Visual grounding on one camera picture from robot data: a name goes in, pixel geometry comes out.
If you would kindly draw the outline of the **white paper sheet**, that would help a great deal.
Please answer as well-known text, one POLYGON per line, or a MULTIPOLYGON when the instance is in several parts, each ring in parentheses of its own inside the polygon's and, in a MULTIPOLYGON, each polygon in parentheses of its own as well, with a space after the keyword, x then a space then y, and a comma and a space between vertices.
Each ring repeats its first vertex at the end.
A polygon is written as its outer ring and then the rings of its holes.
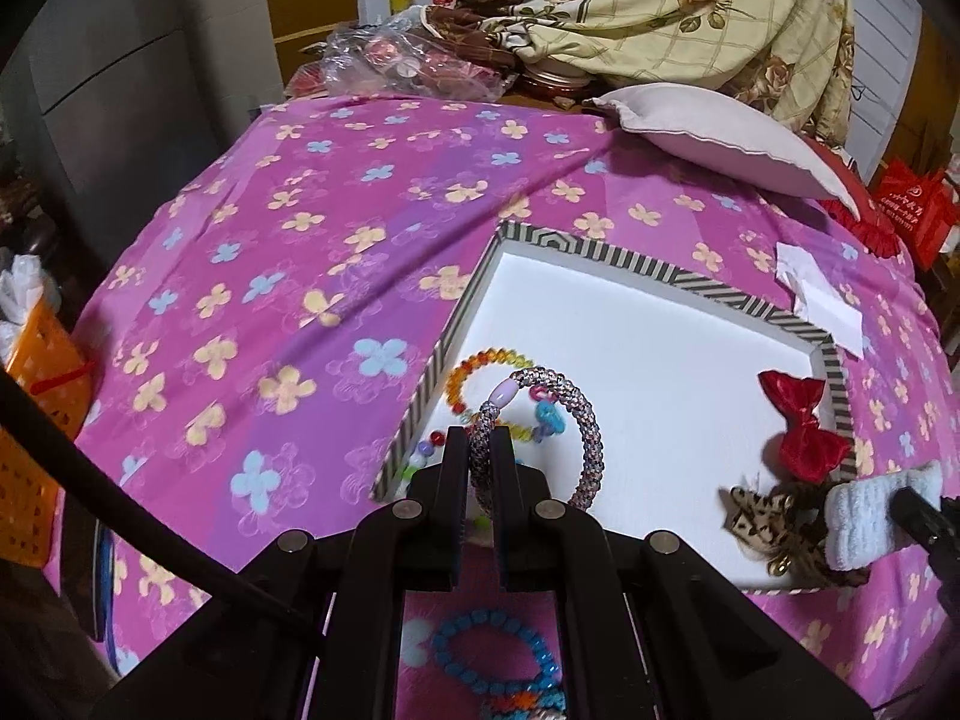
POLYGON ((864 356, 861 312, 833 288, 811 252, 778 242, 775 275, 793 293, 796 316, 830 333, 839 348, 851 356, 864 356))

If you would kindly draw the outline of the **striped tray white inside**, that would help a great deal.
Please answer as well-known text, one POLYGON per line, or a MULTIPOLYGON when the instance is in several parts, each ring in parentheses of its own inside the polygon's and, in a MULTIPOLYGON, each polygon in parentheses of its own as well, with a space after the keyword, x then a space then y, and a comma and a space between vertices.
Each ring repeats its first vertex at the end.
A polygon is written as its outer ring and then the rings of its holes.
POLYGON ((832 582, 811 517, 779 551, 731 530, 732 488, 768 494, 786 481, 786 418, 761 372, 822 382, 818 424, 853 430, 843 355, 830 333, 765 299, 651 255, 506 221, 444 323, 371 483, 389 499, 416 446, 452 426, 454 367, 496 349, 563 374, 583 392, 604 446, 592 515, 612 532, 678 533, 739 589, 807 593, 832 582))

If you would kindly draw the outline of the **purple floral bedsheet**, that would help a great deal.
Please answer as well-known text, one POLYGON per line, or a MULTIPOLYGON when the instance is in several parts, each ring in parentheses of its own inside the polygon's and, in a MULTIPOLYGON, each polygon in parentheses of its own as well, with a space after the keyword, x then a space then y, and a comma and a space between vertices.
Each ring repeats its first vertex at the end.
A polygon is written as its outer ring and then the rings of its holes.
MULTIPOLYGON (((96 359, 80 449, 137 504, 240 569, 277 536, 348 532, 389 499, 371 483, 444 323, 506 221, 651 255, 793 312, 776 244, 811 252, 862 314, 843 348, 853 448, 830 476, 864 493, 958 491, 958 397, 907 254, 879 259, 814 200, 665 154, 597 115, 436 99, 298 99, 161 206, 76 327, 96 359)), ((457 364, 443 454, 498 383, 540 366, 496 349, 457 364)), ((534 397, 501 411, 560 507, 581 438, 532 440, 534 397)), ((924 551, 901 543, 851 580, 750 593, 869 706, 893 717, 947 653, 924 551)))

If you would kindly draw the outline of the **pink crystal bangle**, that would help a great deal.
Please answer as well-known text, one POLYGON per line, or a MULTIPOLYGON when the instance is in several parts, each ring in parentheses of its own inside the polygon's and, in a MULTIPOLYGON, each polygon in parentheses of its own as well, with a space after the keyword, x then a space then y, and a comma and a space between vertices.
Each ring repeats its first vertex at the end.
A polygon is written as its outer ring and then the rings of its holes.
POLYGON ((576 424, 581 438, 581 471, 568 504, 587 511, 601 490, 604 476, 604 444, 594 408, 586 395, 560 372, 542 366, 523 367, 491 390, 478 408, 467 437, 467 466, 477 502, 485 514, 493 514, 493 466, 491 436, 500 427, 500 416, 521 390, 534 397, 535 426, 532 440, 544 442, 561 436, 576 424))

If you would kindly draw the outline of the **cream floral quilt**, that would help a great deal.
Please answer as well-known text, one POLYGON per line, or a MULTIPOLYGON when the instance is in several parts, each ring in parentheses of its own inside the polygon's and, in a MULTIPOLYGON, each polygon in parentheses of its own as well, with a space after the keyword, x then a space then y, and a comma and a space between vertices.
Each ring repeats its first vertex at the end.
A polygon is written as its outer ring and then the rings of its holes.
POLYGON ((848 137, 853 0, 452 0, 423 21, 477 64, 701 86, 828 145, 848 137))

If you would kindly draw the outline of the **pale pink pillow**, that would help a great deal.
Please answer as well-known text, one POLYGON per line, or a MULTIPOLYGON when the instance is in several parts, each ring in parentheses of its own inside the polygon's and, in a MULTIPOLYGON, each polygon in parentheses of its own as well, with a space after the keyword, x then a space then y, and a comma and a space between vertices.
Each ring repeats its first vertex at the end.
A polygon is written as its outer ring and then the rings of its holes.
POLYGON ((721 176, 789 197, 859 208, 836 172, 804 138, 724 94, 679 83, 625 86, 589 101, 623 132, 721 176))

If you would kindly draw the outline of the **clear plastic bag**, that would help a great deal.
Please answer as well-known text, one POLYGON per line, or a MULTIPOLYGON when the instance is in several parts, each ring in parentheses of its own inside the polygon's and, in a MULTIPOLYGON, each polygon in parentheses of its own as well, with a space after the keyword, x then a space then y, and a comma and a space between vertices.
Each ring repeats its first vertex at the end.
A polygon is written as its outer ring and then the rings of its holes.
POLYGON ((334 29, 319 73, 331 96, 402 94, 455 103, 496 103, 519 76, 462 59, 407 16, 334 29))

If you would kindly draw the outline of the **grey refrigerator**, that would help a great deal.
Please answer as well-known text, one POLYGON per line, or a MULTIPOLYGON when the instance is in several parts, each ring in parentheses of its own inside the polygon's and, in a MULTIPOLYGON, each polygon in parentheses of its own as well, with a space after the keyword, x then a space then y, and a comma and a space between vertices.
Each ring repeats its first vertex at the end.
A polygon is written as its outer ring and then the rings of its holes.
POLYGON ((26 174, 104 265, 217 156, 178 0, 47 0, 2 109, 26 174))

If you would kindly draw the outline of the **red gift bag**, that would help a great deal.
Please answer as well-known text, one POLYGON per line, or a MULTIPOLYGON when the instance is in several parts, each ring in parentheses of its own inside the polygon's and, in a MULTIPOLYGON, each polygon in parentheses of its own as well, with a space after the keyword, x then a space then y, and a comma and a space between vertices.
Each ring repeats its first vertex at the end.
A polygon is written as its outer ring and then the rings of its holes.
POLYGON ((907 246, 914 266, 919 271, 931 270, 940 247, 958 224, 958 205, 953 201, 947 171, 939 167, 916 174, 905 161, 893 158, 872 198, 907 246))

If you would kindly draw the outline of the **red cushion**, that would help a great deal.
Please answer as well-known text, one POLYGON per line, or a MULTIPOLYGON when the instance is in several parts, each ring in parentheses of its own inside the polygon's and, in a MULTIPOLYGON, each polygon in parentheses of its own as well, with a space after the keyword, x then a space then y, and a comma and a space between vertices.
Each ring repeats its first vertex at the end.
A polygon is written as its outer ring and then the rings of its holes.
POLYGON ((879 259, 891 259, 900 254, 900 238, 895 227, 880 210, 859 177, 854 163, 848 163, 841 154, 828 148, 822 142, 812 137, 804 137, 814 153, 833 171, 836 177, 848 190, 857 213, 853 213, 846 205, 837 199, 823 199, 818 202, 828 216, 851 232, 853 236, 866 247, 871 254, 879 259))

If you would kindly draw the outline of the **orange plastic basket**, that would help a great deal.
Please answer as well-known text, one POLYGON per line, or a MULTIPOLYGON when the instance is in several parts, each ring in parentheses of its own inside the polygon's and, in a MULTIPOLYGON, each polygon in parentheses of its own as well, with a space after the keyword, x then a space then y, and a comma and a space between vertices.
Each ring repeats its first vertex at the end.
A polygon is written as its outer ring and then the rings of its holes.
POLYGON ((41 569, 52 553, 59 484, 47 465, 68 452, 93 403, 93 362, 46 301, 34 304, 3 359, 2 557, 41 569))

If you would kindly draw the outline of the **red satin bow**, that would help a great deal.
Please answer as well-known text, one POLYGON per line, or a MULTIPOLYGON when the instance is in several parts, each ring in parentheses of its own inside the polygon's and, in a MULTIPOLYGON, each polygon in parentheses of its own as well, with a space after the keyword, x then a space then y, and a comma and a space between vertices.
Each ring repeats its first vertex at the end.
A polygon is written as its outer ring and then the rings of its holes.
POLYGON ((779 371, 761 371, 758 383, 788 426, 778 450, 779 463, 802 483, 822 484, 853 448, 851 439, 825 429, 815 414, 827 384, 779 371))

